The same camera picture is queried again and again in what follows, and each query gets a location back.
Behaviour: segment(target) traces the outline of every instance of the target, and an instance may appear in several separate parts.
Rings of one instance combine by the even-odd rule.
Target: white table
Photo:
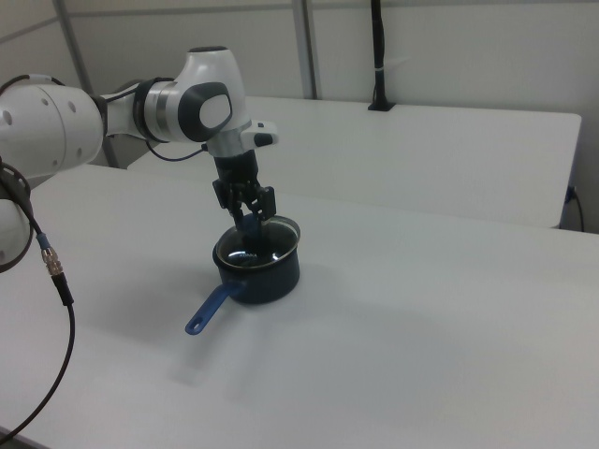
[[[279,195],[301,279],[261,307],[219,283],[231,225],[199,183],[103,167],[34,191],[77,316],[24,436],[55,448],[572,448],[599,443],[599,238]],[[35,249],[0,277],[0,426],[46,393],[67,318]]]
[[[247,99],[280,142],[256,150],[277,192],[518,225],[557,226],[577,145],[574,114]],[[194,145],[166,144],[185,155]],[[210,184],[210,156],[172,164],[151,154],[129,169]]]

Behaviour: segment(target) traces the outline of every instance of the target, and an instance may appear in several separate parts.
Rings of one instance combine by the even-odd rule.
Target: cable connector
[[[46,264],[46,268],[51,276],[62,274],[63,266],[61,265],[60,260],[58,260],[58,254],[52,247],[42,250],[41,258]]]

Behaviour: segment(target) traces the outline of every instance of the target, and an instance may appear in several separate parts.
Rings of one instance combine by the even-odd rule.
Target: pot rim
[[[223,243],[223,241],[225,241],[231,234],[234,234],[235,232],[237,232],[237,228],[235,226],[233,226],[233,227],[229,228],[227,230],[227,232],[225,232],[225,234],[223,234],[221,236],[221,238],[214,245],[214,250],[212,251],[212,258],[214,259],[214,263],[223,269],[235,270],[235,271],[240,271],[240,272],[260,271],[265,268],[270,268],[272,266],[282,264],[285,260],[287,260],[289,258],[289,256],[291,254],[293,254],[293,252],[295,252],[298,249],[298,244],[300,243],[300,236],[301,236],[300,227],[298,226],[298,224],[296,222],[294,222],[290,218],[283,217],[281,215],[273,216],[269,220],[269,222],[283,225],[283,226],[291,229],[293,231],[293,233],[296,235],[296,241],[295,241],[294,245],[289,249],[289,251],[287,251],[285,254],[283,254],[281,257],[279,257],[277,260],[273,260],[267,264],[258,265],[258,266],[254,266],[254,267],[239,267],[237,265],[229,264],[227,261],[225,261],[218,253],[218,250],[219,250],[220,245]]]

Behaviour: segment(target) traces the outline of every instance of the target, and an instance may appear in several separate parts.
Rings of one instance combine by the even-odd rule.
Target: robotic arm
[[[225,47],[192,49],[175,80],[147,80],[117,94],[91,97],[72,87],[29,84],[0,95],[0,157],[25,178],[90,162],[106,136],[196,142],[214,158],[214,190],[237,227],[242,205],[259,223],[276,213],[274,190],[257,180],[254,148],[276,143],[277,130],[250,119],[240,71]],[[9,169],[0,171],[3,180],[19,184]],[[30,236],[0,185],[0,272],[18,261]]]

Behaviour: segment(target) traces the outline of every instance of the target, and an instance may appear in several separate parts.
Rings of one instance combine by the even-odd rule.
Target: saucepan
[[[252,230],[227,230],[212,251],[222,283],[185,332],[199,334],[228,297],[245,304],[264,304],[291,292],[300,279],[299,231],[296,222],[278,215]]]

